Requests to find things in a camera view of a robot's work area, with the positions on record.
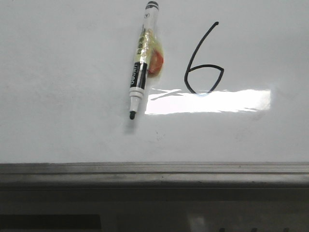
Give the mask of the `black and white whiteboard marker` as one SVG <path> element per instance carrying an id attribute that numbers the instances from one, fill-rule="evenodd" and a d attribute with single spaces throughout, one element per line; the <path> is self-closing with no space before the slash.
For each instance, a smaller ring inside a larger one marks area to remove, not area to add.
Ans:
<path id="1" fill-rule="evenodd" d="M 143 100 L 147 77 L 157 77 L 162 71 L 164 53 L 156 33 L 158 14 L 159 4 L 154 0 L 149 1 L 145 6 L 142 30 L 130 79 L 129 118 L 131 120 L 135 118 Z"/>

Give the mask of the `grey aluminium whiteboard frame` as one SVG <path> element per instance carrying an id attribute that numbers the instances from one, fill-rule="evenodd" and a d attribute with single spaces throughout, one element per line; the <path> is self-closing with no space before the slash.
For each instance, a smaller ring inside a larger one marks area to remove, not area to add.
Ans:
<path id="1" fill-rule="evenodd" d="M 307 188 L 307 162 L 3 163 L 3 190 Z"/>

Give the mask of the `white whiteboard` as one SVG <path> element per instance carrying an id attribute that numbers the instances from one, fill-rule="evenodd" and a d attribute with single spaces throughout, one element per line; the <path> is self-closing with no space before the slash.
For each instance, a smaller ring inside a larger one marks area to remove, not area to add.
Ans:
<path id="1" fill-rule="evenodd" d="M 130 119 L 146 4 L 1 1 L 2 163 L 308 161 L 308 1 L 160 0 Z"/>

